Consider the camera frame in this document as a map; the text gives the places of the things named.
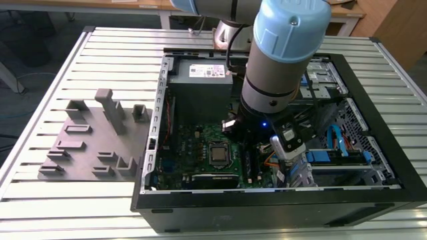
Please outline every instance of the gray block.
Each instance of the gray block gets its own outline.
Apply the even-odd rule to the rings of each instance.
[[[64,168],[61,168],[57,164],[41,165],[39,172],[45,176],[61,176],[64,174]]]
[[[57,160],[57,161],[68,161],[69,160],[69,154],[64,149],[48,151],[47,157],[53,161],[55,160]]]
[[[119,173],[123,176],[135,176],[136,168],[137,168],[137,163],[136,163],[133,157],[131,157],[128,163],[125,163],[123,158],[119,157],[119,161],[117,161],[117,165],[116,165],[115,169],[117,169]]]
[[[111,122],[116,134],[121,135],[125,133],[125,126],[121,122],[124,112],[120,103],[113,101],[112,96],[113,91],[111,89],[100,88],[96,91],[95,100],[104,108],[104,116]]]
[[[87,124],[73,124],[68,125],[64,131],[69,134],[89,134],[92,132],[91,125]]]
[[[64,141],[60,140],[56,143],[56,148],[57,149],[75,149],[75,150],[81,150],[87,147],[87,144],[84,141]]]
[[[96,177],[113,177],[116,174],[111,166],[95,166],[92,173]]]
[[[148,121],[135,122],[135,107],[121,108],[119,102],[113,106],[123,110],[123,114],[120,110],[116,111],[124,127],[121,135],[116,134],[103,107],[85,107],[83,101],[69,101],[68,107],[76,110],[71,114],[75,118],[68,118],[64,122],[43,164],[48,167],[40,169],[39,179],[111,182],[135,180],[137,163],[133,159],[140,159],[145,153],[149,116],[153,111],[145,109]]]
[[[117,159],[119,159],[119,156],[115,152],[99,152],[97,153],[97,159],[101,161],[101,162],[117,162]]]
[[[83,100],[71,100],[65,108],[65,113],[73,121],[84,121],[81,111],[87,111],[88,106]]]
[[[147,123],[149,122],[149,116],[145,109],[145,105],[133,105],[132,117],[136,123]]]

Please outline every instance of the table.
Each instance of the table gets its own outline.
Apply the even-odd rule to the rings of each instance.
[[[159,15],[161,28],[171,29],[169,16],[193,16],[192,13],[177,10],[169,0],[137,0],[137,2],[112,3],[111,0],[0,0],[0,9],[72,12],[72,13],[105,13],[105,14],[143,14]],[[332,23],[342,23],[339,36],[350,36],[364,11],[356,4],[352,10],[332,6]]]
[[[124,108],[153,108],[163,48],[212,48],[212,33],[97,27],[83,32],[0,169],[0,239],[169,239],[129,211],[133,182],[48,182],[37,170],[68,115],[69,99],[113,89]],[[382,44],[326,37],[319,53],[343,54],[411,163],[427,182],[427,98]],[[180,233],[179,239],[424,239],[427,205],[355,227]]]

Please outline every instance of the slotted aluminum surface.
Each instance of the slotted aluminum surface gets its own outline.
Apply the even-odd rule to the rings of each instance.
[[[211,46],[208,31],[191,36],[184,30],[99,27],[81,34],[0,171],[0,239],[426,239],[427,205],[355,227],[156,234],[140,215],[129,211],[133,182],[37,180],[39,166],[67,118],[63,109],[68,100],[85,99],[89,106],[99,106],[91,100],[96,89],[109,88],[124,108],[133,104],[152,108],[163,47]],[[319,50],[346,56],[427,181],[426,96],[382,51],[367,38],[347,37],[327,37]]]

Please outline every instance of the wooden table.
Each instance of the wooden table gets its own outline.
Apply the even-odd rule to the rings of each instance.
[[[111,13],[159,15],[161,28],[171,29],[169,16],[193,16],[192,13],[177,10],[169,0],[137,0],[136,2],[116,2],[112,0],[0,0],[0,9],[29,10],[72,13]],[[342,23],[339,36],[350,36],[364,11],[355,5],[352,10],[332,6],[332,23]]]

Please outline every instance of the white label sticker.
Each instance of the white label sticker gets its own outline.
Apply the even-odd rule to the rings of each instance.
[[[112,3],[133,3],[137,2],[139,0],[111,0]]]
[[[189,65],[191,78],[224,78],[224,65],[192,64]]]
[[[351,14],[351,13],[347,13],[347,17],[358,17],[358,18],[362,18],[363,15],[362,15],[362,14]]]
[[[276,176],[278,176],[278,178],[280,179],[282,182],[286,181],[286,175],[280,172],[280,170],[278,171]]]
[[[155,5],[139,5],[139,7],[141,8],[141,9],[156,9],[156,8],[159,8],[159,6],[155,6]]]
[[[310,79],[318,79],[318,75],[315,73],[308,73]]]

